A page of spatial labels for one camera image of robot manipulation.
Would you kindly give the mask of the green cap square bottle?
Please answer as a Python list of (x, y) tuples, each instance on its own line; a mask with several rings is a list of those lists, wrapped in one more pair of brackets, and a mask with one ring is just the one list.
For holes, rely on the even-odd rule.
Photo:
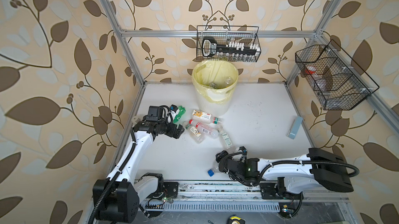
[(204, 135), (202, 135), (199, 130), (189, 123), (188, 121), (184, 122), (183, 127), (188, 131), (189, 135), (198, 143), (200, 144), (204, 139)]

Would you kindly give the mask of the blue cap crushed bottle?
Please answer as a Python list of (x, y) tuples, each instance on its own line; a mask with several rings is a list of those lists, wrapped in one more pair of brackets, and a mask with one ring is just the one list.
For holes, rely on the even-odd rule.
[(219, 171), (219, 163), (218, 162), (214, 162), (212, 167), (207, 171), (208, 175), (210, 177), (215, 176), (216, 174), (220, 173)]

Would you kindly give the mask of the green label clear bottle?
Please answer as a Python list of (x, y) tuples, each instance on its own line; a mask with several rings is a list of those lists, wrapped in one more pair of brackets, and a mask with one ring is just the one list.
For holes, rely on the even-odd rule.
[(228, 135), (228, 133), (225, 131), (222, 125), (217, 126), (217, 130), (219, 131), (219, 136), (221, 137), (222, 144), (224, 145), (225, 149), (230, 149), (233, 147), (233, 143)]

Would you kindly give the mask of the green soda bottle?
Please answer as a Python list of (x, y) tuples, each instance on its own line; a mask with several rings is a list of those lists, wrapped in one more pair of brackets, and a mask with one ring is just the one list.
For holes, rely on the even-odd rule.
[(179, 106), (178, 111), (174, 117), (174, 123), (177, 123), (185, 113), (186, 109), (183, 106)]

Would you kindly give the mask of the clear bluish water bottle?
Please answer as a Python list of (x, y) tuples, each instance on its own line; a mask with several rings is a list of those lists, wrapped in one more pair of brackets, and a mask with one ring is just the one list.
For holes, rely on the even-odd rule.
[(213, 89), (219, 89), (219, 86), (218, 86), (216, 83), (214, 83), (214, 82), (211, 82), (211, 83), (209, 84), (209, 86), (210, 86), (211, 88), (213, 88)]

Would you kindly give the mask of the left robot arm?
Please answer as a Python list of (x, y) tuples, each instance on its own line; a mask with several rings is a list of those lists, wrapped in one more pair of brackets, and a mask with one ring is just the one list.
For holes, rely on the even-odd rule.
[(180, 113), (176, 105), (150, 106), (143, 119), (130, 129), (119, 162), (105, 179), (97, 180), (93, 186), (94, 208), (89, 224), (96, 220), (130, 224), (144, 210), (141, 204), (148, 196), (165, 194), (162, 174), (146, 173), (138, 181), (135, 178), (140, 161), (157, 136), (179, 139), (183, 134), (184, 127), (175, 122)]

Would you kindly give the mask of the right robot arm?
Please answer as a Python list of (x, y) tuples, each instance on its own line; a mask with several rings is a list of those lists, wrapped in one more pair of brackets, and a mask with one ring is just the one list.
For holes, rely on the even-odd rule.
[(351, 178), (360, 170), (344, 161), (342, 156), (320, 148), (310, 148), (307, 154), (288, 159), (248, 158), (247, 149), (235, 153), (223, 150), (216, 154), (219, 172), (247, 187), (257, 187), (262, 181), (277, 180), (277, 193), (298, 195), (318, 187), (333, 192), (353, 192)]

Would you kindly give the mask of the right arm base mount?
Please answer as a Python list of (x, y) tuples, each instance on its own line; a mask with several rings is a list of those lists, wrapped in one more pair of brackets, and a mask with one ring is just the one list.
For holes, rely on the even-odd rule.
[(259, 184), (261, 198), (263, 200), (279, 200), (281, 196), (278, 194), (277, 182), (261, 182)]

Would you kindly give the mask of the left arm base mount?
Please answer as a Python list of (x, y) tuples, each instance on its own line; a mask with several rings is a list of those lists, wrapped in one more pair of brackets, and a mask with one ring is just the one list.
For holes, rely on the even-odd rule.
[(178, 196), (179, 183), (177, 181), (163, 181), (157, 184), (157, 189), (146, 195), (145, 199), (174, 199)]

